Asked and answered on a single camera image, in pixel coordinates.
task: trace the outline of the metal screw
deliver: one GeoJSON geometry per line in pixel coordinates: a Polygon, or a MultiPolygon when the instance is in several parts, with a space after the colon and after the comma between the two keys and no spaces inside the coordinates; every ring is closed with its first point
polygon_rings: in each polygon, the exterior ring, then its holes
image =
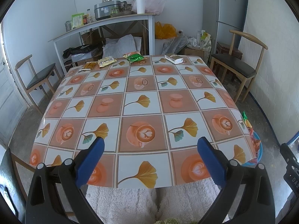
{"type": "Polygon", "coordinates": [[[37,169],[42,169],[44,167],[44,164],[40,163],[37,165],[37,169]]]}
{"type": "Polygon", "coordinates": [[[73,160],[71,158],[68,158],[64,161],[65,165],[71,165],[73,163],[73,160]]]}
{"type": "Polygon", "coordinates": [[[237,166],[238,165],[238,162],[236,160],[230,160],[229,163],[232,165],[232,166],[237,166]]]}
{"type": "Polygon", "coordinates": [[[259,166],[259,168],[260,168],[260,169],[265,169],[265,166],[264,166],[264,164],[261,164],[261,163],[259,163],[259,165],[258,165],[258,166],[259,166]]]}

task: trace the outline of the blue basket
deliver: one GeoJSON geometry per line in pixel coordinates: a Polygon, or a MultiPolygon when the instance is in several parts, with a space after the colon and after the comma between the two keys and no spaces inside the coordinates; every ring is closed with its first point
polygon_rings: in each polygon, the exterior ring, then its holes
{"type": "MultiPolygon", "coordinates": [[[[258,134],[254,131],[253,132],[253,137],[257,140],[260,140],[260,137],[258,136],[258,134]]],[[[263,145],[262,143],[260,144],[260,149],[259,149],[259,154],[258,154],[258,162],[261,160],[263,155],[263,145]]],[[[251,162],[246,162],[244,164],[242,164],[242,166],[246,167],[246,166],[250,166],[250,165],[255,165],[254,163],[251,162]]]]}

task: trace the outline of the rice cooker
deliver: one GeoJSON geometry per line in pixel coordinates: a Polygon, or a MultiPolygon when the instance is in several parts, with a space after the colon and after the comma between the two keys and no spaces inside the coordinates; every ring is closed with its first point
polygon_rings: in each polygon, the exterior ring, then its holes
{"type": "Polygon", "coordinates": [[[95,5],[95,19],[102,20],[106,18],[110,18],[110,13],[112,8],[118,8],[121,10],[121,2],[120,1],[107,1],[102,2],[95,5]]]}

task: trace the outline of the orange plastic bag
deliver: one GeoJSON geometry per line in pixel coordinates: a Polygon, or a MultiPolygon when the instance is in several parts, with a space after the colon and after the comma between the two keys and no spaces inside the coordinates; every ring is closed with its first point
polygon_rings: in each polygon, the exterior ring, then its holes
{"type": "Polygon", "coordinates": [[[176,29],[172,24],[161,25],[160,22],[155,23],[155,38],[156,39],[169,39],[177,37],[176,29]]]}

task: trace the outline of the blue gripper pad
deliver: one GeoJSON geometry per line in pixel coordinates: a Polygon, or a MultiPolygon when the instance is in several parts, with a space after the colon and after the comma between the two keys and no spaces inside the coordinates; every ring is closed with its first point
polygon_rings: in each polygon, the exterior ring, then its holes
{"type": "Polygon", "coordinates": [[[104,140],[101,137],[97,137],[88,149],[81,151],[86,151],[87,154],[85,158],[81,161],[80,165],[77,166],[75,182],[78,188],[87,183],[89,177],[91,176],[93,170],[99,162],[104,152],[104,149],[104,140]]]}
{"type": "Polygon", "coordinates": [[[197,151],[214,183],[224,188],[226,185],[227,158],[221,151],[215,150],[204,136],[198,139],[197,151]]]}

